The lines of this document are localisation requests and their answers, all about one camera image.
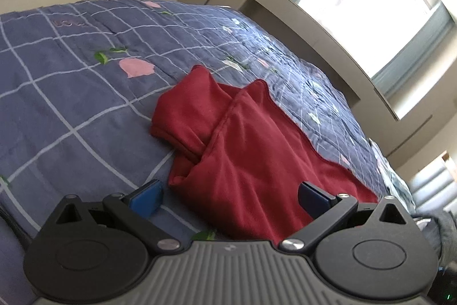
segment white grid line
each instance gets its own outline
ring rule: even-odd
[[[60,38],[63,38],[63,37],[78,37],[78,36],[85,36],[85,35],[100,35],[100,34],[103,34],[103,35],[111,35],[112,33],[109,33],[109,32],[83,32],[83,33],[76,33],[76,34],[73,34],[73,35],[61,35],[60,37],[43,37],[43,38],[40,38],[39,40],[35,40],[35,41],[32,41],[32,42],[24,42],[23,44],[20,44],[20,45],[16,45],[16,46],[13,46],[14,49],[18,49],[20,47],[24,47],[24,46],[30,46],[30,45],[35,45],[39,42],[43,42],[43,41],[46,41],[46,40],[60,40]],[[3,53],[3,52],[7,52],[9,51],[10,49],[3,49],[3,50],[0,50],[0,54]]]
[[[200,231],[196,227],[194,227],[191,223],[184,220],[181,216],[179,216],[177,213],[175,213],[172,209],[170,209],[170,207],[161,205],[161,209],[168,212],[171,216],[173,216],[176,220],[178,220],[182,225],[188,227],[194,233],[198,233]]]
[[[280,97],[278,98],[278,103],[279,103],[279,107],[282,108],[282,103],[281,103],[281,100],[282,100],[282,97],[284,96],[284,90],[287,88],[289,88],[287,85],[289,84],[289,81],[290,81],[290,76],[291,76],[291,71],[289,71],[289,76],[287,77],[287,83],[284,82],[283,84],[283,87],[282,87],[282,90],[281,90],[281,95]]]
[[[360,171],[361,171],[361,173],[362,173],[362,179],[365,180],[365,174],[364,174],[364,172],[363,172],[362,162],[360,161],[359,153],[356,152],[356,155],[357,155],[357,159],[358,159],[358,161],[359,161]]]
[[[300,92],[300,103],[303,103],[303,81],[301,82],[302,84],[302,90]],[[303,131],[303,105],[300,105],[300,130]]]
[[[111,60],[122,60],[122,59],[125,59],[125,57],[122,57],[122,58],[110,58],[109,61],[111,61]],[[42,80],[44,80],[46,78],[49,78],[49,77],[52,77],[52,76],[58,76],[58,75],[61,75],[61,74],[85,71],[86,69],[94,68],[94,67],[99,66],[99,65],[101,65],[101,63],[93,64],[91,66],[84,66],[84,67],[79,68],[79,69],[71,69],[69,71],[57,71],[57,72],[52,72],[52,73],[45,74],[44,76],[36,78],[36,79],[34,79],[32,81],[25,81],[25,82],[23,82],[22,84],[20,84],[17,88],[15,88],[13,90],[5,91],[3,94],[0,94],[0,99],[5,97],[5,96],[8,96],[8,95],[11,95],[11,94],[14,94],[14,93],[18,92],[24,86],[28,86],[30,84],[33,84],[34,82],[40,82],[40,81],[42,81]]]
[[[90,2],[90,1],[89,1],[89,3],[90,3],[91,5],[93,5],[93,6],[97,6],[97,7],[101,8],[101,9],[104,9],[105,11],[109,12],[109,14],[111,14],[113,17],[115,17],[116,19],[120,20],[120,21],[121,21],[122,23],[124,23],[127,27],[131,28],[132,31],[133,31],[133,33],[137,35],[137,37],[140,39],[140,41],[143,42],[143,44],[145,44],[145,45],[150,49],[150,51],[152,51],[152,53],[153,53],[154,55],[162,56],[162,54],[157,53],[157,51],[156,51],[154,48],[152,48],[152,46],[151,46],[148,42],[146,42],[146,41],[141,37],[141,35],[136,31],[136,28],[132,27],[130,24],[128,24],[128,23],[127,23],[126,21],[124,21],[122,18],[118,17],[116,14],[114,14],[114,13],[113,13],[112,11],[110,11],[109,9],[106,9],[106,8],[104,8],[103,6],[100,6],[100,5],[96,5],[95,3]],[[171,65],[175,66],[176,68],[178,68],[179,70],[181,70],[182,72],[184,72],[185,74],[187,74],[187,72],[186,72],[184,69],[182,69],[181,67],[179,67],[179,66],[177,66],[176,64],[174,64],[170,58],[168,58],[167,56],[164,56],[164,58],[167,59]]]
[[[76,12],[81,16],[82,19],[84,19],[84,21],[85,21],[87,24],[89,24],[89,25],[92,26],[93,28],[97,29],[98,31],[101,31],[100,28],[95,27],[92,23],[90,23],[90,22],[86,19],[86,17],[84,17],[83,14],[82,14],[74,5],[72,5],[72,4],[69,4],[69,5],[71,6],[71,8],[72,8],[74,11],[76,11]],[[109,42],[109,44],[110,44],[112,47],[116,47],[115,44],[113,43],[113,41],[111,41],[111,39],[110,39],[107,35],[105,35],[105,37],[106,37],[107,41]],[[170,83],[169,83],[167,80],[165,80],[161,75],[159,75],[159,73],[158,73],[157,71],[154,71],[154,73],[155,73],[155,74],[157,75],[157,77],[159,77],[163,82],[165,82],[167,85],[170,85]]]
[[[0,177],[0,185],[2,186],[2,192],[5,191],[8,198],[11,200],[13,205],[17,208],[17,210],[21,213],[22,216],[29,222],[29,224],[34,227],[36,230],[40,230],[40,225],[38,225],[35,220],[31,218],[31,216],[22,208],[21,204],[17,201],[17,199],[13,196],[8,185],[6,185],[5,181]]]
[[[351,123],[352,125],[354,125],[353,120],[352,120],[350,117],[346,116],[346,113],[345,113],[345,112],[341,112],[341,111],[340,111],[340,116],[338,116],[338,118],[340,119],[341,123],[342,123],[344,126],[345,126],[345,124],[344,124],[344,121],[343,121],[343,120],[347,120],[349,123]],[[359,126],[358,124],[357,124],[356,127],[358,127],[358,129],[360,130],[361,133],[363,133],[362,130],[360,129],[360,126]],[[362,146],[360,145],[358,139],[354,138],[354,140],[355,140],[355,143],[357,143],[357,145],[359,146],[359,150],[362,151]],[[364,166],[365,166],[366,170],[370,170],[370,168],[368,167],[368,163],[366,162],[366,159],[365,159],[364,157],[362,157],[362,159],[363,159],[363,161],[364,161],[364,164],[365,164]],[[357,171],[357,173],[359,173],[359,174],[363,173],[362,170],[360,170],[360,171],[359,171],[359,170],[356,170],[356,171]],[[369,180],[364,180],[364,181],[365,181],[367,187],[371,188],[371,190],[372,190],[375,194],[377,194],[378,196],[383,195],[383,192],[381,191],[381,183],[374,183],[374,180],[373,180],[373,183],[370,183]]]
[[[148,15],[147,13],[145,13],[143,10],[140,9],[140,11],[141,11],[145,16],[147,16],[149,19],[151,19],[152,21],[154,20],[154,19],[151,18],[150,15]],[[181,44],[181,42],[180,42],[178,39],[176,39],[175,37],[173,37],[173,36],[171,35],[171,33],[169,33],[169,32],[166,30],[166,28],[162,28],[162,30],[163,30],[170,38],[172,38],[173,40],[175,40],[176,43],[177,43],[178,45],[180,45],[183,49],[186,49],[186,48],[184,47],[184,45]],[[208,66],[207,66],[201,59],[199,59],[194,53],[192,53],[191,51],[189,51],[189,54],[191,54],[191,55],[195,58],[195,60],[197,60],[198,62],[200,62],[205,68],[207,68],[207,69],[209,69],[210,71],[214,72],[213,69],[211,69],[210,67],[208,67]],[[229,82],[228,82],[223,76],[221,76],[220,74],[218,74],[218,76],[219,76],[220,78],[222,78],[227,84],[229,83]]]
[[[159,93],[160,91],[164,91],[166,89],[169,89],[169,88],[172,88],[173,86],[165,86],[163,88],[158,88],[156,90],[153,90],[139,98],[136,98],[134,100],[132,100],[130,103],[133,104],[137,101],[140,101],[140,100],[143,100],[144,98],[147,98],[148,96],[150,95],[153,95],[153,94],[156,94],[156,93]],[[80,123],[78,126],[75,127],[75,131],[79,131],[81,129],[83,129],[84,127],[86,127],[87,125],[89,125],[90,123],[92,123],[93,121],[95,121],[96,119],[102,117],[104,114],[106,113],[109,113],[109,112],[113,112],[115,110],[118,110],[118,109],[121,109],[121,108],[125,108],[127,107],[128,104],[122,104],[122,105],[116,105],[114,107],[110,107],[110,108],[107,108],[97,114],[95,114],[94,116],[92,116],[91,118],[89,118],[88,120]],[[43,155],[44,153],[46,153],[47,151],[51,150],[52,148],[54,148],[56,145],[58,145],[59,143],[61,143],[64,139],[66,139],[67,137],[69,137],[70,135],[72,135],[73,133],[70,131],[70,132],[67,132],[63,135],[61,135],[58,139],[56,139],[54,142],[52,142],[51,144],[45,146],[44,148],[42,148],[34,157],[32,157],[31,159],[29,159],[25,164],[23,164],[22,166],[20,166],[15,172],[13,172],[9,177],[8,177],[8,181],[10,183],[12,183],[12,181],[22,172],[24,171],[29,165],[31,165],[33,162],[35,162],[41,155]]]
[[[106,78],[104,78],[99,72],[95,71],[95,69],[92,69],[91,67],[89,67],[86,62],[84,62],[83,60],[81,60],[79,58],[78,55],[75,54],[75,52],[70,48],[70,46],[68,46],[66,44],[65,41],[62,40],[59,32],[56,30],[56,28],[53,26],[51,20],[49,19],[49,17],[47,15],[45,15],[41,10],[39,10],[43,16],[45,17],[45,19],[47,20],[47,22],[49,23],[49,25],[51,26],[51,28],[53,29],[54,33],[56,34],[57,37],[59,37],[60,39],[60,42],[62,42],[62,44],[67,48],[68,52],[73,55],[77,61],[79,61],[83,66],[86,66],[91,72],[93,72],[97,77],[99,77],[105,84],[107,84],[109,86],[109,88],[118,96],[120,97],[125,103],[129,103],[129,100],[124,96],[122,95],[121,93],[119,93],[109,82]],[[141,118],[144,118],[145,120],[148,120],[149,121],[149,118],[146,117],[144,114],[141,114],[131,103],[129,103],[129,107],[133,110],[133,112],[135,112],[138,116],[140,116]]]
[[[31,16],[34,16],[34,15],[41,15],[41,13],[32,13],[32,14],[29,14],[29,15],[23,15],[23,16],[19,16],[17,18],[11,18],[11,19],[8,19],[7,21],[3,21],[3,24],[6,24],[8,22],[11,22],[11,21],[18,21],[19,19],[27,19],[28,17],[31,17]],[[55,13],[46,13],[46,15],[71,15],[71,16],[78,16],[76,14],[73,14],[73,13],[61,13],[61,12],[55,12]]]
[[[150,15],[148,15],[147,13],[145,13],[143,10],[148,10],[148,11],[151,11],[151,8],[140,8],[138,6],[121,6],[121,7],[116,7],[116,8],[110,8],[110,9],[106,9],[104,8],[103,6],[100,6],[100,5],[96,5],[96,4],[93,4],[91,1],[88,1],[88,3],[90,3],[91,5],[95,5],[95,6],[98,6],[99,8],[103,8],[104,10],[100,10],[100,11],[97,11],[93,14],[90,14],[90,16],[94,16],[96,14],[100,14],[100,13],[104,13],[106,11],[112,11],[112,10],[118,10],[118,9],[135,9],[135,10],[141,10],[141,12],[143,12],[146,16],[148,16],[152,21],[155,21],[154,19],[152,19],[150,17]],[[167,12],[171,13],[172,16],[175,16],[175,15],[183,15],[183,14],[188,14],[188,13],[178,13],[178,14],[175,14],[175,13],[172,13],[170,10],[167,9]],[[189,15],[199,15],[199,16],[207,16],[209,18],[215,18],[215,19],[228,19],[230,21],[232,21],[231,19],[229,18],[220,18],[220,17],[214,17],[212,15],[202,15],[202,14],[189,14]],[[180,27],[180,28],[188,28],[188,29],[191,29],[191,30],[194,30],[194,31],[203,31],[203,30],[224,30],[223,27],[203,27],[203,28],[192,28],[188,25],[186,26],[182,26],[182,25],[176,25],[176,24],[169,24],[169,25],[160,25],[160,24],[154,24],[154,25],[141,25],[139,27],[162,27],[162,28],[165,28],[165,27]],[[243,30],[243,28],[241,27],[230,27],[231,30]]]
[[[220,69],[217,69],[215,72],[220,72],[224,69],[226,69],[228,66],[224,66]],[[159,89],[156,89],[156,90],[153,90],[139,98],[136,98],[134,100],[132,100],[130,103],[135,103],[137,101],[140,101],[140,100],[143,100],[144,98],[147,98],[148,96],[150,95],[153,95],[153,94],[156,94],[160,91],[163,91],[163,90],[166,90],[166,89],[169,89],[169,88],[172,88],[173,86],[166,86],[166,87],[163,87],[163,88],[159,88]],[[43,155],[44,153],[46,153],[47,151],[53,149],[55,146],[57,146],[59,143],[61,143],[64,139],[66,139],[67,137],[69,137],[70,135],[76,135],[76,131],[79,131],[80,129],[84,128],[85,126],[87,126],[88,124],[90,124],[92,121],[96,120],[97,118],[101,117],[102,115],[106,114],[106,113],[109,113],[111,111],[114,111],[114,110],[117,110],[117,109],[120,109],[120,108],[125,108],[127,107],[128,104],[123,104],[123,105],[118,105],[118,106],[115,106],[115,107],[111,107],[111,108],[108,108],[100,113],[97,113],[96,115],[92,116],[90,119],[88,119],[87,121],[79,124],[78,126],[76,126],[73,131],[69,131],[65,134],[63,134],[62,136],[60,136],[57,140],[55,140],[53,143],[49,144],[48,146],[45,146],[44,148],[42,148],[34,157],[32,157],[30,160],[28,160],[25,164],[23,164],[22,166],[20,166],[15,172],[13,172],[13,174],[11,174],[11,176],[8,178],[8,181],[9,183],[11,184],[12,181],[22,172],[24,171],[28,166],[30,166],[33,162],[35,162],[41,155]],[[13,194],[11,193],[11,191],[9,190],[7,184],[0,178],[0,194],[3,192],[3,190],[7,193],[8,197],[10,198],[10,200],[13,202],[13,204],[16,206],[16,208],[20,211],[20,213],[24,216],[24,218],[30,223],[30,225],[32,227],[34,227],[36,230],[40,230],[40,225],[38,225],[32,218],[31,216],[29,216],[29,214],[22,208],[22,206],[19,204],[19,202],[16,200],[16,198],[13,196]],[[136,189],[138,188],[137,186],[135,186],[135,184],[132,183],[132,188]],[[177,220],[179,220],[182,224],[186,225],[187,227],[191,226],[189,223],[187,223],[182,217],[178,216],[177,217],[177,214],[175,214],[174,212],[170,212]]]
[[[151,173],[146,178],[146,181],[143,183],[143,185],[145,185],[146,183],[149,183],[152,180],[152,178],[155,176],[157,171],[159,171],[162,168],[162,166],[165,164],[165,162],[167,162],[174,153],[175,153],[175,150],[173,149],[173,150],[169,151],[165,157],[163,157],[163,159],[157,164],[157,166],[152,169]]]
[[[94,5],[92,1],[93,1],[93,0],[84,0],[84,1],[81,1],[81,2],[76,2],[75,4],[76,4],[76,5],[80,5],[80,4],[82,4],[82,3],[90,3],[91,5]],[[108,11],[108,9],[107,9],[107,8],[104,8],[103,6],[99,6],[99,5],[96,5],[96,6],[98,6],[98,7],[102,8],[102,9],[104,9],[104,11]],[[202,16],[201,14],[197,14],[197,13],[173,13],[173,15],[198,15],[198,16]],[[227,17],[210,16],[210,18],[213,18],[213,19],[225,19],[225,20],[227,20],[227,21],[232,21],[230,18],[227,18]]]
[[[344,154],[341,153],[340,142],[338,141],[338,135],[336,134],[335,129],[334,129],[334,127],[333,127],[333,121],[332,121],[332,119],[330,119],[330,124],[332,125],[332,131],[333,131],[333,133],[335,134],[336,145],[337,145],[337,147],[338,147],[338,153],[340,154],[340,156],[338,157],[338,160],[339,160],[338,163],[341,164],[341,156],[344,156]]]
[[[164,53],[162,53],[162,55],[167,55],[167,54],[171,54],[173,52],[176,52],[176,51],[181,51],[181,50],[192,50],[192,49],[214,49],[214,48],[218,48],[218,47],[221,47],[221,46],[225,46],[225,45],[230,45],[230,44],[240,44],[241,42],[239,41],[228,41],[228,42],[224,42],[223,44],[220,44],[220,45],[214,45],[214,46],[193,46],[193,47],[185,47],[184,49],[183,48],[178,48],[178,49],[173,49],[173,50],[170,50],[170,51],[166,51]],[[147,55],[145,56],[145,59],[146,58],[150,58],[152,56],[155,56],[156,54],[151,54],[151,55]]]
[[[171,13],[171,10],[170,10],[170,9],[168,9],[168,8],[166,8],[166,7],[164,7],[164,6],[162,6],[162,8],[163,8],[163,9],[166,9],[169,13]],[[183,25],[189,27],[189,25],[188,25],[186,22],[184,22],[180,17],[177,17],[177,18],[179,19],[179,21],[180,21]],[[197,41],[197,43],[200,43],[200,41],[198,41],[198,40],[196,39],[196,37],[195,37],[192,33],[188,32],[188,31],[185,31],[185,32],[187,32],[191,37],[193,37],[193,38],[195,39],[195,41]],[[205,41],[211,43],[211,41],[210,41],[205,35],[202,35],[199,31],[197,31],[197,33],[198,33],[201,37],[203,37],[203,38],[205,39]],[[223,53],[223,55],[227,56],[227,53],[226,53],[224,50],[220,49],[220,46],[223,46],[223,45],[224,45],[224,44],[221,44],[221,45],[219,45],[219,46],[217,46],[217,47],[214,46],[214,47],[215,47],[217,50],[221,51],[221,52]],[[216,57],[209,49],[206,49],[206,51],[207,51],[208,53],[210,53],[210,54],[214,57],[214,59],[220,60],[220,59],[219,59],[218,57]],[[242,73],[243,73],[244,79],[246,79],[247,82],[250,82],[250,81],[246,78],[246,76],[245,76],[245,74],[244,74],[244,71],[243,71]]]
[[[319,118],[319,115],[317,114],[317,107],[314,109],[314,111],[316,112],[316,118],[318,119],[318,118]],[[317,128],[319,129],[319,140],[321,140],[321,139],[322,139],[322,133],[321,133],[321,131],[320,131],[320,125],[319,125],[319,124],[317,124]],[[318,142],[317,142],[317,149],[316,149],[316,152],[317,152],[317,153],[319,153],[319,145],[320,145],[320,143],[319,143],[319,141],[318,141]]]
[[[18,62],[20,63],[20,65],[24,68],[27,76],[29,77],[29,80],[30,81],[33,81],[33,78],[31,76],[31,73],[29,71],[29,69],[27,68],[27,66],[25,65],[24,61],[21,59],[21,57],[19,56],[19,54],[14,50],[12,49],[12,45],[10,43],[10,40],[8,39],[8,37],[6,36],[6,33],[5,33],[5,29],[3,28],[3,23],[2,23],[2,20],[1,20],[1,16],[0,16],[0,31],[1,31],[1,34],[5,40],[5,43],[10,47],[11,49],[11,52],[14,54],[14,56],[17,58]],[[87,143],[86,141],[81,137],[81,135],[79,135],[75,129],[70,125],[70,123],[68,123],[68,121],[61,115],[61,113],[57,110],[57,108],[51,103],[51,101],[47,98],[47,96],[43,93],[43,91],[41,91],[41,89],[38,87],[38,85],[34,82],[32,83],[33,87],[35,87],[35,90],[38,92],[38,94],[44,99],[44,101],[46,102],[46,104],[50,107],[50,109],[54,112],[54,114],[60,119],[60,121],[70,130],[70,132],[72,132],[75,137],[78,139],[78,141],[83,145],[84,148],[86,148],[86,150],[96,159],[98,160],[103,166],[105,166],[109,171],[111,171],[113,174],[115,174],[118,178],[120,178],[125,184],[127,184],[128,186],[131,186],[132,188],[136,188],[136,185],[133,184],[131,181],[129,181],[125,176],[123,176],[122,174],[120,174],[119,172],[117,172],[117,170],[115,170],[113,167],[111,167],[105,160],[103,160]],[[22,212],[25,212],[24,209],[21,207],[21,205],[19,204],[19,202],[16,200],[16,198],[13,196],[13,194],[11,193],[11,191],[9,190],[8,186],[5,184],[5,182],[3,181],[3,188],[4,190],[6,191],[6,193],[8,194],[8,196],[10,197],[10,200],[13,202],[13,204],[16,205],[17,209],[19,211]],[[36,228],[36,223],[33,221],[33,223],[35,223],[35,225],[33,225],[32,222],[30,222],[32,224],[33,227]]]

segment metal screw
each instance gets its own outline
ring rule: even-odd
[[[285,239],[281,242],[281,246],[287,251],[298,251],[305,247],[305,242],[296,238]]]
[[[181,247],[181,244],[176,239],[162,239],[157,242],[157,247],[164,251],[173,251]]]
[[[121,199],[122,197],[125,196],[125,194],[124,193],[111,193],[110,196]]]

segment bed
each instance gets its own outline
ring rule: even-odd
[[[97,201],[164,183],[151,220],[184,242],[206,230],[166,187],[173,149],[148,129],[159,96],[196,65],[222,83],[265,80],[325,158],[386,193],[368,139],[344,99],[239,12],[171,1],[84,0],[0,16],[0,205],[30,234],[69,193]],[[0,220],[0,304],[33,293]]]

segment red cloth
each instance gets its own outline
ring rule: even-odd
[[[152,123],[151,134],[178,150],[171,190],[232,239],[278,243],[310,223],[298,204],[302,181],[378,201],[349,170],[314,150],[263,80],[236,88],[195,66],[159,98]]]

